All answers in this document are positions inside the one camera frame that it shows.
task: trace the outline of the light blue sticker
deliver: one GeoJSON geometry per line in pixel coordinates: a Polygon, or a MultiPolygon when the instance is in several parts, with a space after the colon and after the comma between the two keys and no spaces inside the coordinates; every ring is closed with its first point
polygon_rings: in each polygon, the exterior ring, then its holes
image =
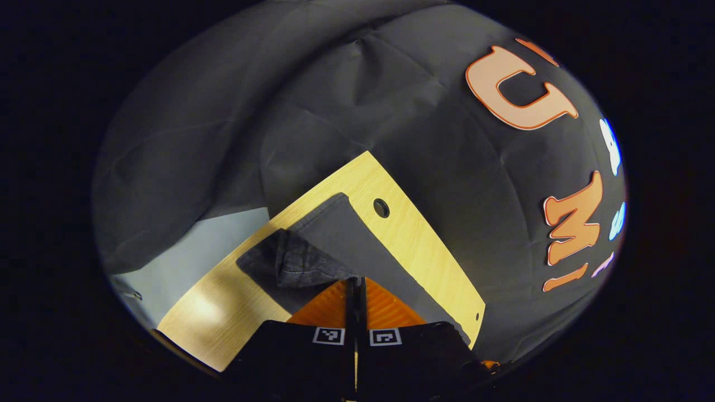
{"type": "Polygon", "coordinates": [[[611,126],[606,119],[600,119],[598,123],[601,126],[601,135],[603,135],[603,140],[606,142],[606,148],[608,148],[608,153],[611,156],[613,176],[618,176],[618,166],[621,164],[621,152],[618,150],[618,144],[616,144],[616,136],[613,135],[611,126]]]}
{"type": "Polygon", "coordinates": [[[608,234],[608,239],[613,240],[623,229],[623,219],[626,217],[626,203],[621,204],[621,209],[616,211],[616,216],[611,222],[611,233],[608,234]]]}

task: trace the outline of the wooden cutting board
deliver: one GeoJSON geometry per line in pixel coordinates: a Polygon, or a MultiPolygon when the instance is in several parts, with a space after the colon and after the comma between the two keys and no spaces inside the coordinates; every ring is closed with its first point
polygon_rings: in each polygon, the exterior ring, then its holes
{"type": "Polygon", "coordinates": [[[350,204],[395,259],[431,295],[474,346],[485,304],[432,227],[398,184],[369,153],[306,192],[246,239],[189,289],[157,327],[195,358],[223,371],[265,320],[286,321],[290,314],[236,266],[238,257],[280,228],[289,228],[337,193],[350,204]],[[390,214],[379,216],[375,199],[390,214]]]}

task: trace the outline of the gray cloth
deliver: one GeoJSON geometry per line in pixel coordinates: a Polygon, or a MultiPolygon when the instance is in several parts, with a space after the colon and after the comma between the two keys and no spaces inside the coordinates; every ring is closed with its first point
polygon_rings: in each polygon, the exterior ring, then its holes
{"type": "Polygon", "coordinates": [[[237,264],[289,313],[298,311],[329,282],[365,276],[427,322],[452,323],[465,342],[470,342],[461,325],[365,226],[345,194],[332,196],[290,230],[269,236],[239,257],[237,264]]]}

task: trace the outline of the white surface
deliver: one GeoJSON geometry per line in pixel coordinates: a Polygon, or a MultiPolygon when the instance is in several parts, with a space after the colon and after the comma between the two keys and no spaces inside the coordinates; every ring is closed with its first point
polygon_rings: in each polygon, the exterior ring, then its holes
{"type": "Polygon", "coordinates": [[[197,222],[142,269],[114,275],[140,293],[142,300],[119,297],[142,325],[156,328],[187,290],[268,220],[267,209],[259,208],[197,222]]]}

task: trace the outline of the wooden board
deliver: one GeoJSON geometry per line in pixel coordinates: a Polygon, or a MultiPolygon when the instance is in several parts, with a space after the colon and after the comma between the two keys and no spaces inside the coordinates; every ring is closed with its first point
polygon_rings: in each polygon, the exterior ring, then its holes
{"type": "Polygon", "coordinates": [[[169,310],[157,329],[200,361],[223,371],[265,320],[290,314],[236,266],[236,259],[280,228],[289,228],[342,192],[363,222],[471,340],[479,334],[484,302],[425,218],[365,152],[305,193],[226,256],[169,310]],[[378,216],[376,198],[390,216],[378,216]]]}

